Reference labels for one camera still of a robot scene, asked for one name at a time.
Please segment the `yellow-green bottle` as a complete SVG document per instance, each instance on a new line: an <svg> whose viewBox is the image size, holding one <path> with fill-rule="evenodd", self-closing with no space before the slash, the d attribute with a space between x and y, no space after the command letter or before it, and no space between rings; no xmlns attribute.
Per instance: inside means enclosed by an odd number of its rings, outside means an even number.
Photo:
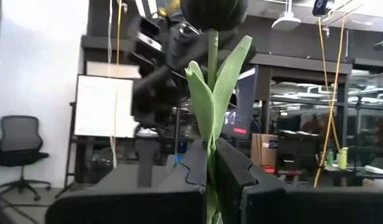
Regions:
<svg viewBox="0 0 383 224"><path fill-rule="evenodd" d="M346 169L347 164L348 164L348 148L343 147L338 152L338 168Z"/></svg>

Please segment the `white flat object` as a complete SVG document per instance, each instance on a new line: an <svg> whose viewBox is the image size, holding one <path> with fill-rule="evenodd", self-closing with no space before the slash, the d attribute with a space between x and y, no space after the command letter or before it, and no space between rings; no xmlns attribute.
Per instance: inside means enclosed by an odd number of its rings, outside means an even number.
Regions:
<svg viewBox="0 0 383 224"><path fill-rule="evenodd" d="M371 174L383 175L383 169L378 168L378 167L366 165L366 166L364 166L364 170L368 173L371 173Z"/></svg>

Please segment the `white ceiling projector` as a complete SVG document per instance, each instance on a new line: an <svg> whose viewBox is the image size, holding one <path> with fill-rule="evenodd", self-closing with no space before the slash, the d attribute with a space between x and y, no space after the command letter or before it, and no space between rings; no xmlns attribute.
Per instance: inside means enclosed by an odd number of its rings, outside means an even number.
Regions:
<svg viewBox="0 0 383 224"><path fill-rule="evenodd" d="M293 0L286 0L285 11L271 26L273 30L290 31L301 24L301 19L292 12Z"/></svg>

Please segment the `black equipment case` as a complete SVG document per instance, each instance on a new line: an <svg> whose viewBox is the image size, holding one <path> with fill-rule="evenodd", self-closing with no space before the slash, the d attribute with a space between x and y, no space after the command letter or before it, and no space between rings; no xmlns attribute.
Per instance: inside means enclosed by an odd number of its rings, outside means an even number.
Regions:
<svg viewBox="0 0 383 224"><path fill-rule="evenodd" d="M321 138L315 134L283 130L278 134L275 169L279 174L313 174Z"/></svg>

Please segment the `white whiteboard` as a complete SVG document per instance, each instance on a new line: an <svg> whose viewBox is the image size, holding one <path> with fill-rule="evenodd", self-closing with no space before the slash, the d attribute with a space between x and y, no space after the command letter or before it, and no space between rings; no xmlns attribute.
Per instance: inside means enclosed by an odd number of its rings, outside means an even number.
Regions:
<svg viewBox="0 0 383 224"><path fill-rule="evenodd" d="M77 136L132 138L138 123L131 115L133 80L80 75L77 81Z"/></svg>

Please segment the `brown cardboard box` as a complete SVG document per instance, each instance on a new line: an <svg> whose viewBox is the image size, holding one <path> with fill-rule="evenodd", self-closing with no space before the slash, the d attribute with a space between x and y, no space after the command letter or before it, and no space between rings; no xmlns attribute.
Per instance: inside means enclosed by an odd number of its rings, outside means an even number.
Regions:
<svg viewBox="0 0 383 224"><path fill-rule="evenodd" d="M252 134L251 160L260 166L276 166L278 136L274 134Z"/></svg>

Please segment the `black side table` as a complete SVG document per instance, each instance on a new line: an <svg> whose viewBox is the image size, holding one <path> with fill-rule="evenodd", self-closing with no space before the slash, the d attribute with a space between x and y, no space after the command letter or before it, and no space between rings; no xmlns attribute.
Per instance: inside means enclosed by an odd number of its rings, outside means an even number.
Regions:
<svg viewBox="0 0 383 224"><path fill-rule="evenodd" d="M375 174L365 170L363 167L352 167L348 169L339 169L334 166L325 166L321 168L318 180L314 180L313 187L320 186L321 179L324 179L324 186L347 187L362 186L363 180L383 180L383 174Z"/></svg>

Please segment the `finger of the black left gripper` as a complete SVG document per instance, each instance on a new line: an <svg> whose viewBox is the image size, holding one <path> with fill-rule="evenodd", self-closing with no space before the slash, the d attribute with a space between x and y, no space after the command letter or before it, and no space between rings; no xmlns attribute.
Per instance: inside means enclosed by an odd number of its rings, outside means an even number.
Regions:
<svg viewBox="0 0 383 224"><path fill-rule="evenodd" d="M169 104L158 104L158 102L144 103L142 105L134 105L132 103L132 116L136 122L139 122L142 126L159 126L164 125L168 122L169 117L173 114L173 108L181 104L183 98L189 96L189 87L185 85L183 91L183 97L180 102L176 105Z"/></svg>
<svg viewBox="0 0 383 224"><path fill-rule="evenodd" d="M132 103L142 105L146 102L176 105L183 97L185 76L168 67L156 70L139 67L141 78L133 83Z"/></svg>

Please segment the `dark purple artificial tulip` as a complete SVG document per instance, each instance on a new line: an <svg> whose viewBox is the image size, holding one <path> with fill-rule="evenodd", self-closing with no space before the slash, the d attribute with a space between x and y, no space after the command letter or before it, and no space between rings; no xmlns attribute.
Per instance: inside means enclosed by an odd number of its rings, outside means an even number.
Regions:
<svg viewBox="0 0 383 224"><path fill-rule="evenodd" d="M181 0L181 11L192 26L208 31L208 72L203 77L192 60L185 69L201 139L207 144L207 224L219 224L221 211L215 181L216 142L252 37L244 36L220 63L219 32L236 28L247 16L249 0Z"/></svg>

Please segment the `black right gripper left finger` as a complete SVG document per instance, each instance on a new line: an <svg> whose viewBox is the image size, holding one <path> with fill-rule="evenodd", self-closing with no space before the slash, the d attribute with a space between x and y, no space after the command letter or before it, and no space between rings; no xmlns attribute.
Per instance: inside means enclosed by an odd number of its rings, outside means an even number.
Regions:
<svg viewBox="0 0 383 224"><path fill-rule="evenodd" d="M207 146L196 139L156 187L126 189L116 168L96 186L69 192L45 214L45 224L206 224Z"/></svg>

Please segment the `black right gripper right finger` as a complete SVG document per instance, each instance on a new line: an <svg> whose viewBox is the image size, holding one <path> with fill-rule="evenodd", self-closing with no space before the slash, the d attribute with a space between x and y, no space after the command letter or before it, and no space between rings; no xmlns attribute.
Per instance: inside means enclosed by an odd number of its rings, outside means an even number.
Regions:
<svg viewBox="0 0 383 224"><path fill-rule="evenodd" d="M215 182L223 224L383 224L383 189L288 185L222 138Z"/></svg>

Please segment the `dark grey post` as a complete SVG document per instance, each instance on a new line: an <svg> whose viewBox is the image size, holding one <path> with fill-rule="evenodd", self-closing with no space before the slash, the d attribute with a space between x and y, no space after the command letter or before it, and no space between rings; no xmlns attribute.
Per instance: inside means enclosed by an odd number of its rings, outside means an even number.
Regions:
<svg viewBox="0 0 383 224"><path fill-rule="evenodd" d="M157 138L138 138L135 144L138 155L138 187L151 187L154 157L160 150Z"/></svg>

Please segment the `black office chair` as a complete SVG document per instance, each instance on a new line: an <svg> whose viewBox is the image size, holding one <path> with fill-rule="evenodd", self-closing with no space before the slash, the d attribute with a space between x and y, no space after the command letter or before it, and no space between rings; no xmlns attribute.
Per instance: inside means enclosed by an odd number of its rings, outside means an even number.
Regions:
<svg viewBox="0 0 383 224"><path fill-rule="evenodd" d="M44 141L39 134L39 119L26 115L3 116L0 119L0 130L0 166L21 168L19 179L0 185L0 188L4 189L1 193L5 194L14 189L22 193L27 189L34 194L34 200L39 201L40 195L31 185L44 184L45 189L50 190L51 183L24 177L25 166L50 156L41 151Z"/></svg>

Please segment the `black flat computer monitor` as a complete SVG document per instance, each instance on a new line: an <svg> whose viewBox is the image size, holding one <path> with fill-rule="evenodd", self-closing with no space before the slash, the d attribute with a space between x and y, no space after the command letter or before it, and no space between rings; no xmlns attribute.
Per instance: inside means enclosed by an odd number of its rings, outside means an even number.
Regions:
<svg viewBox="0 0 383 224"><path fill-rule="evenodd" d="M252 122L258 78L258 66L240 73L225 112L222 134L247 139Z"/></svg>

